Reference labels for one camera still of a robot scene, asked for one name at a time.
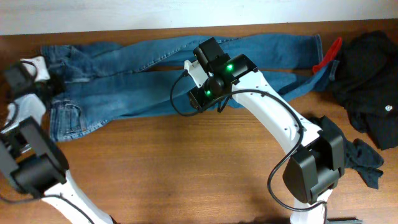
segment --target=jeans seam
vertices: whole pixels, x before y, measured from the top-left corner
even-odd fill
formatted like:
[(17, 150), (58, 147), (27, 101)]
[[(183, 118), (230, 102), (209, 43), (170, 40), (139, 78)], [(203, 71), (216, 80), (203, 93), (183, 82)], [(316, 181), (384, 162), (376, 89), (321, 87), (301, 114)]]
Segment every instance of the jeans seam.
[[(238, 40), (238, 39), (239, 39), (238, 37), (237, 37), (237, 38), (229, 38), (229, 39), (218, 40), (217, 42), (218, 42), (219, 44), (222, 44), (222, 43), (225, 43), (225, 42), (229, 42), (229, 41), (232, 41), (232, 40)], [(204, 41), (205, 41), (205, 40), (199, 40), (199, 41), (194, 40), (194, 41), (191, 41), (191, 42), (189, 42), (189, 43), (187, 43), (187, 44), (185, 44), (185, 45), (183, 45), (183, 46), (180, 46), (180, 47), (178, 47), (178, 48), (172, 50), (171, 52), (168, 52), (168, 53), (162, 55), (161, 57), (159, 57), (159, 58), (157, 58), (157, 59), (155, 59), (155, 60), (149, 62), (147, 65), (144, 65), (143, 67), (134, 70), (134, 72), (142, 72), (143, 70), (145, 70), (145, 69), (147, 69), (147, 68), (153, 66), (155, 63), (157, 63), (157, 62), (159, 62), (159, 61), (161, 61), (161, 60), (163, 60), (163, 59), (165, 59), (165, 58), (167, 58), (167, 57), (169, 57), (169, 56), (171, 56), (171, 55), (173, 55), (173, 54), (175, 54), (175, 53), (181, 51), (182, 49), (188, 47), (189, 45), (197, 44), (197, 43), (198, 43), (198, 44), (201, 44), (201, 43), (203, 43)]]
[(41, 47), (39, 50), (40, 54), (44, 56), (44, 58), (48, 57), (47, 47)]
[(72, 140), (72, 139), (79, 138), (79, 136), (80, 136), (80, 137), (86, 136), (87, 134), (92, 133), (93, 131), (95, 131), (95, 130), (97, 130), (97, 129), (99, 129), (99, 128), (102, 128), (102, 127), (103, 127), (106, 123), (108, 123), (108, 122), (109, 122), (108, 120), (103, 120), (103, 121), (99, 122), (98, 124), (95, 124), (95, 125), (90, 126), (90, 127), (87, 128), (85, 131), (80, 131), (79, 133), (68, 133), (68, 134), (63, 134), (62, 137), (59, 138), (59, 139), (62, 139), (62, 140), (64, 140), (64, 139)]
[(52, 100), (51, 104), (56, 104), (56, 103), (66, 103), (69, 102), (70, 100)]
[(319, 34), (315, 35), (315, 43), (317, 44), (317, 50), (318, 50), (318, 59), (319, 59), (318, 63), (321, 63), (323, 60), (323, 47), (322, 47), (322, 39)]
[(331, 81), (335, 81), (335, 78), (336, 78), (336, 71), (337, 71), (337, 67), (338, 67), (338, 64), (339, 64), (339, 63), (340, 63), (339, 60), (334, 60), (334, 61), (333, 61), (333, 65), (331, 66), (330, 75), (329, 75), (329, 79), (330, 79)]
[(50, 139), (54, 139), (57, 140), (58, 138), (58, 134), (56, 132), (56, 130), (58, 129), (58, 125), (57, 125), (57, 119), (56, 119), (56, 115), (55, 115), (56, 109), (51, 108), (51, 112), (50, 112)]

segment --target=black cloth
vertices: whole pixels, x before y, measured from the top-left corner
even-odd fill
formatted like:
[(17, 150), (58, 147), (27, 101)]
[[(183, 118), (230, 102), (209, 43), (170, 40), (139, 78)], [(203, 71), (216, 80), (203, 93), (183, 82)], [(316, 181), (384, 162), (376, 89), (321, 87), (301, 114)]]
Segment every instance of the black cloth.
[(309, 120), (325, 129), (338, 131), (344, 139), (345, 167), (358, 171), (368, 187), (379, 188), (383, 171), (378, 168), (383, 165), (384, 159), (371, 146), (360, 139), (354, 142), (347, 140), (342, 130), (326, 116)]
[(398, 146), (398, 45), (381, 31), (343, 44), (330, 90), (355, 129), (381, 149)]

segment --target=denim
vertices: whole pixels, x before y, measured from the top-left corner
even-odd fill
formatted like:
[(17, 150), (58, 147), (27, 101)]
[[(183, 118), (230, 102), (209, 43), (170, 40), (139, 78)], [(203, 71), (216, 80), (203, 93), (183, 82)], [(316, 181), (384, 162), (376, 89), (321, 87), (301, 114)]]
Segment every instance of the denim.
[[(148, 40), (126, 47), (109, 42), (42, 47), (49, 72), (62, 77), (66, 84), (66, 91), (52, 101), (50, 137), (54, 141), (78, 139), (114, 119), (176, 114), (169, 95), (183, 70), (148, 69), (157, 65), (181, 67), (185, 60), (194, 61), (193, 49), (209, 38), (196, 35)], [(216, 40), (231, 58), (245, 54), (260, 69), (312, 68), (323, 59), (319, 35), (261, 34)], [(325, 90), (336, 63), (330, 62), (312, 77), (284, 72), (263, 74), (289, 101), (311, 90)], [(184, 113), (194, 111), (186, 94), (194, 86), (193, 80), (186, 77), (174, 89), (175, 105)], [(228, 105), (242, 108), (234, 100)]]

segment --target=wooden surface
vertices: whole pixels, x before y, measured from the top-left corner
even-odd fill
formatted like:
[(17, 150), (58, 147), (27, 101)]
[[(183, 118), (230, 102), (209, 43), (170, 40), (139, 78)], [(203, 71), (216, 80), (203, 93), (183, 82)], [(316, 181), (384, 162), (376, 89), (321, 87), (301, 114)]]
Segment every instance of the wooden surface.
[(396, 0), (2, 0), (0, 35), (397, 17)]
[[(263, 32), (321, 33), (325, 50), (342, 36), (352, 39), (382, 29), (398, 41), (398, 21), (350, 21), (202, 29), (129, 30), (0, 37), (0, 66), (31, 57), (44, 44), (141, 40), (190, 34), (245, 36)], [(374, 145), (349, 124), (346, 111), (328, 93), (290, 102), (304, 115), (327, 115), (346, 134)], [(163, 116), (113, 121), (88, 136), (58, 144), (81, 189), (119, 223), (237, 223), (277, 221), (290, 215), (266, 188), (271, 169), (284, 155), (271, 134), (247, 110), (226, 108), (192, 118)], [(397, 223), (398, 151), (378, 151), (385, 160), (380, 189), (367, 188), (347, 169), (329, 200), (329, 217), (358, 217), (366, 223)], [(279, 172), (273, 189), (285, 202), (292, 196)], [(0, 181), (0, 192), (20, 198)], [(0, 203), (0, 223), (68, 223), (45, 203)]]

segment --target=black cable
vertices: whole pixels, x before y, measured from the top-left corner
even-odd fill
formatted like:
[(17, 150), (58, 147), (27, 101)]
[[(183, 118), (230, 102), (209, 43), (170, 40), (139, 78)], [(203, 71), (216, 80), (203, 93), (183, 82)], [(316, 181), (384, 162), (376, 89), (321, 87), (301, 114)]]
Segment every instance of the black cable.
[(37, 75), (38, 75), (38, 72), (39, 72), (39, 71), (37, 70), (36, 65), (35, 65), (33, 62), (26, 61), (26, 60), (21, 60), (21, 63), (26, 63), (26, 64), (28, 64), (28, 65), (31, 65), (31, 66), (35, 67), (35, 73), (34, 73), (34, 75), (33, 75), (33, 82), (35, 82), (35, 80), (36, 80), (36, 78), (37, 78)]
[(328, 218), (328, 204), (324, 203), (323, 207), (325, 208), (325, 214), (323, 216), (323, 224), (326, 224), (328, 222), (327, 218)]
[(219, 101), (219, 102), (218, 102), (217, 112), (221, 113), (221, 112), (224, 110), (225, 106), (228, 104), (228, 101), (229, 101), (230, 99), (231, 99), (231, 97), (227, 97), (227, 98), (225, 99), (225, 102), (223, 103), (223, 105), (221, 105), (221, 102), (222, 102), (222, 101)]
[(40, 200), (39, 198), (28, 198), (28, 199), (22, 199), (22, 200), (9, 200), (4, 198), (2, 195), (0, 195), (0, 201), (10, 204), (10, 205), (20, 205), (23, 203), (29, 203), (29, 202), (36, 202)]
[(179, 78), (175, 81), (175, 83), (173, 84), (172, 89), (171, 89), (171, 91), (170, 91), (170, 102), (171, 102), (172, 107), (174, 108), (174, 110), (175, 110), (179, 115), (181, 115), (181, 116), (187, 116), (187, 117), (188, 117), (188, 116), (195, 116), (196, 114), (200, 113), (200, 112), (199, 112), (200, 110), (196, 110), (195, 112), (190, 113), (190, 114), (183, 114), (183, 113), (181, 113), (181, 112), (175, 107), (175, 105), (174, 105), (174, 101), (173, 101), (173, 91), (174, 91), (174, 88), (175, 88), (176, 84), (177, 84), (184, 76), (185, 76), (184, 73), (182, 73), (182, 74), (179, 76)]
[(3, 130), (5, 130), (5, 129), (11, 127), (11, 125), (14, 124), (15, 120), (17, 119), (18, 112), (19, 112), (19, 106), (18, 106), (18, 104), (16, 104), (15, 102), (11, 102), (11, 103), (15, 106), (14, 114), (12, 115), (11, 120), (9, 120), (9, 121), (7, 122), (7, 124), (6, 124), (2, 129), (0, 129), (0, 133), (1, 133)]
[(74, 209), (76, 209), (76, 211), (80, 212), (91, 224), (94, 224), (93, 220), (79, 207), (77, 207), (76, 205), (74, 205), (73, 203), (71, 203), (71, 201), (69, 201), (68, 199), (62, 197), (62, 195), (46, 195), (42, 198), (58, 198), (60, 200), (63, 200), (64, 202), (66, 202), (67, 204), (69, 204), (71, 207), (73, 207)]
[(0, 195), (0, 201), (10, 204), (10, 205), (20, 205), (23, 203), (36, 202), (43, 198), (58, 198), (60, 200), (63, 200), (64, 202), (69, 204), (71, 207), (73, 207), (76, 211), (80, 212), (90, 223), (94, 224), (93, 220), (82, 209), (80, 209), (79, 207), (77, 207), (76, 205), (71, 203), (71, 201), (62, 197), (61, 195), (46, 195), (41, 198), (28, 198), (28, 199), (22, 199), (22, 200), (9, 200), (9, 199), (4, 198), (2, 195)]
[(268, 96), (269, 98), (272, 98), (273, 100), (275, 100), (276, 102), (278, 102), (280, 105), (282, 105), (294, 118), (294, 120), (296, 121), (296, 123), (298, 124), (298, 141), (296, 143), (296, 145), (293, 147), (293, 149), (288, 152), (285, 157), (283, 157), (283, 159), (281, 161), (278, 162), (278, 164), (273, 168), (273, 170), (271, 171), (271, 173), (269, 174), (268, 177), (268, 181), (267, 181), (267, 188), (268, 191), (271, 195), (271, 197), (282, 207), (289, 209), (291, 211), (295, 211), (295, 212), (308, 212), (313, 210), (314, 208), (320, 206), (320, 205), (326, 205), (327, 202), (325, 201), (321, 201), (321, 202), (317, 202), (315, 205), (312, 205), (311, 207), (308, 208), (294, 208), (291, 206), (286, 205), (285, 203), (281, 202), (274, 194), (274, 192), (272, 191), (272, 187), (271, 187), (271, 181), (272, 178), (274, 177), (275, 173), (279, 170), (279, 168), (287, 161), (290, 159), (290, 157), (296, 152), (296, 150), (300, 147), (302, 140), (303, 140), (303, 135), (304, 135), (304, 127), (303, 124), (300, 122), (299, 117), (294, 113), (294, 111), (290, 108), (290, 106), (288, 106), (285, 102), (283, 102), (281, 99), (279, 99), (278, 97), (266, 92), (266, 91), (261, 91), (261, 90), (237, 90), (237, 91), (232, 91), (231, 93), (227, 93), (225, 95), (222, 95), (220, 97), (218, 97), (217, 99), (214, 99), (212, 102), (208, 103), (206, 106), (204, 106), (202, 109), (197, 110), (193, 113), (189, 113), (189, 114), (183, 114), (181, 113), (174, 105), (173, 102), (173, 90), (176, 86), (176, 84), (178, 83), (178, 81), (181, 80), (182, 77), (184, 77), (184, 73), (180, 75), (180, 77), (175, 81), (175, 83), (172, 86), (171, 92), (170, 92), (170, 102), (173, 106), (173, 108), (176, 110), (176, 112), (179, 115), (182, 116), (195, 116), (198, 113), (202, 113), (205, 110), (207, 110), (209, 107), (211, 107), (212, 105), (214, 105), (215, 102), (220, 101), (221, 99), (225, 98), (225, 97), (230, 97), (232, 95), (238, 94), (238, 93), (260, 93), (262, 96)]

